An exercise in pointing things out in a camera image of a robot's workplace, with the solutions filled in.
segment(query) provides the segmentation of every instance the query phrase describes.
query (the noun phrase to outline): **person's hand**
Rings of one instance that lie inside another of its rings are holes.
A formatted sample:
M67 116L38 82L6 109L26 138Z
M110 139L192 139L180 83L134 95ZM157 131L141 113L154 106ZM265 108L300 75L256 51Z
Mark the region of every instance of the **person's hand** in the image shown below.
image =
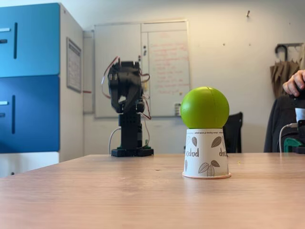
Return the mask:
M305 89L305 70L299 70L296 74L290 77L290 79L283 84L283 89L287 94L294 95L298 97L300 93L298 92L296 86L301 90Z

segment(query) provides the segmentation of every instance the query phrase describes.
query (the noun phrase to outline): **whiteboard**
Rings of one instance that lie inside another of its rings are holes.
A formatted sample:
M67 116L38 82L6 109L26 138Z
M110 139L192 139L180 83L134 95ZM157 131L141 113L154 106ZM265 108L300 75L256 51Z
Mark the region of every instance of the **whiteboard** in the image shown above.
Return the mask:
M187 31L148 33L152 116L175 116L190 91Z
M151 80L143 85L150 96L152 116L175 116L177 104L190 90L187 22L135 23L95 26L95 117L117 117L102 95L101 80L115 56L138 61ZM108 81L104 92L109 93Z

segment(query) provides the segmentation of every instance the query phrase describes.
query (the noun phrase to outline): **wooden table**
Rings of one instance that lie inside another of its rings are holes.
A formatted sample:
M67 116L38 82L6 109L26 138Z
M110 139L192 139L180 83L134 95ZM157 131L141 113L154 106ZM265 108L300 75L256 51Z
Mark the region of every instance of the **wooden table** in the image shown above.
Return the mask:
M305 228L305 155L228 159L219 180L183 177L183 155L85 156L2 178L0 228Z

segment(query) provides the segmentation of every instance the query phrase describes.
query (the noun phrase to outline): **framed paper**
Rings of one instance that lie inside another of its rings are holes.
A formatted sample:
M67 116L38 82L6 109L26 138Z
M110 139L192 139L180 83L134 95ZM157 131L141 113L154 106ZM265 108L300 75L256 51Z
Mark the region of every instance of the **framed paper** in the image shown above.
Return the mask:
M67 87L81 93L81 49L67 38Z

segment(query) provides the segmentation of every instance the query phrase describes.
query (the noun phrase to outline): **green stress ball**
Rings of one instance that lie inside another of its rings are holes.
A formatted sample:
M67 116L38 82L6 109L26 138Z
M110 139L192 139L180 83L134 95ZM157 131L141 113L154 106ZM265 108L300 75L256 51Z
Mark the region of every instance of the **green stress ball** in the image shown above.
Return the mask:
M226 97L211 87L191 90L182 100L181 118L190 129L222 128L229 116Z

